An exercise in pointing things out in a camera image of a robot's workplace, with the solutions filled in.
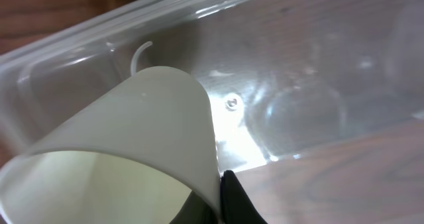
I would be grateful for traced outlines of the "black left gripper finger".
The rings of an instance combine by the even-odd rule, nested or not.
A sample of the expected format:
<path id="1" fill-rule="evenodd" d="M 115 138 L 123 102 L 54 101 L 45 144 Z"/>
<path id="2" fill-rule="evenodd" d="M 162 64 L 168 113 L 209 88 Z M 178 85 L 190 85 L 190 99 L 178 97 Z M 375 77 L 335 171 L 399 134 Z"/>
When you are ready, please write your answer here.
<path id="1" fill-rule="evenodd" d="M 257 212 L 232 170 L 226 170 L 220 185 L 221 213 L 225 224 L 267 224 Z"/>

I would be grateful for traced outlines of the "white plastic cup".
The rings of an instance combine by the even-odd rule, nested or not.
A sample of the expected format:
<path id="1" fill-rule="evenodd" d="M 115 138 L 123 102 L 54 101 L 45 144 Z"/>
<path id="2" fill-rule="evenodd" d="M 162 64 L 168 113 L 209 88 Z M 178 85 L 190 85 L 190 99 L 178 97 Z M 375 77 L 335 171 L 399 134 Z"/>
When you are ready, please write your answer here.
<path id="1" fill-rule="evenodd" d="M 189 74 L 144 69 L 1 169 L 7 223 L 218 223 L 209 97 Z"/>

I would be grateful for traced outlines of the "clear plastic container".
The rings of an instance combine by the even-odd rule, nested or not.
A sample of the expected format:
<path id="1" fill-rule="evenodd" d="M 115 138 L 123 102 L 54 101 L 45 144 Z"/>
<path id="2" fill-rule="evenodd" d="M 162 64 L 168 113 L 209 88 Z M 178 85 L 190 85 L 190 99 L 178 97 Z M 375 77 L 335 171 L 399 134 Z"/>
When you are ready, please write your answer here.
<path id="1" fill-rule="evenodd" d="M 1 57 L 20 153 L 139 70 L 207 91 L 219 169 L 423 120 L 423 0 L 139 0 Z"/>

